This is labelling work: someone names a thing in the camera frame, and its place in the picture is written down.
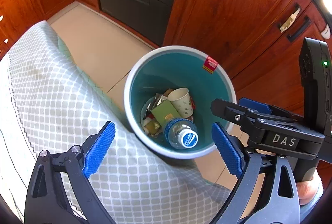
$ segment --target blue gripper pad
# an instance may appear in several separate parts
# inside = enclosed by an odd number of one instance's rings
[[[239,179],[243,173],[245,162],[243,153],[240,149],[241,146],[234,142],[238,138],[231,137],[222,125],[217,122],[212,125],[212,139],[215,142],[215,145],[217,146],[230,174],[235,175],[237,179]]]
[[[89,178],[91,174],[95,174],[98,171],[114,137],[115,125],[110,122],[85,155],[82,171],[86,178]]]
[[[246,107],[246,108],[251,108],[252,110],[256,110],[260,113],[265,113],[265,114],[271,114],[272,110],[269,108],[267,104],[260,103],[248,98],[241,98],[239,100],[239,105]]]

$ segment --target beige tile floor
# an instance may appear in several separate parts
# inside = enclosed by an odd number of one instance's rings
[[[72,53],[75,63],[123,109],[123,89],[134,64],[152,50],[128,31],[104,16],[72,3],[48,20]],[[248,135],[234,126],[232,135],[247,145]],[[232,189],[237,182],[217,150],[195,159],[203,177]],[[263,175],[257,180],[254,193],[246,208],[247,215],[255,205]]]

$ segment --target green box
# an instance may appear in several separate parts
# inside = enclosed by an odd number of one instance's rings
[[[162,128],[164,128],[167,122],[172,118],[181,118],[180,114],[168,99],[151,110],[151,112]]]

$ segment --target human hand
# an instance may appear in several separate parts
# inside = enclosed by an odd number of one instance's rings
[[[296,183],[300,205],[305,205],[313,199],[317,193],[319,182],[320,178],[317,170],[315,170],[311,181]]]

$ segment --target screw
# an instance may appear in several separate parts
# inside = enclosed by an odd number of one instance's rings
[[[249,154],[253,154],[255,151],[254,151],[254,149],[253,148],[247,148],[247,153],[249,153]]]
[[[81,147],[78,146],[78,145],[75,145],[75,146],[73,146],[73,147],[71,148],[71,151],[72,151],[73,153],[77,153],[77,152],[79,152],[80,150],[81,150]]]
[[[46,150],[43,150],[40,152],[40,156],[44,157],[47,155],[47,151]]]

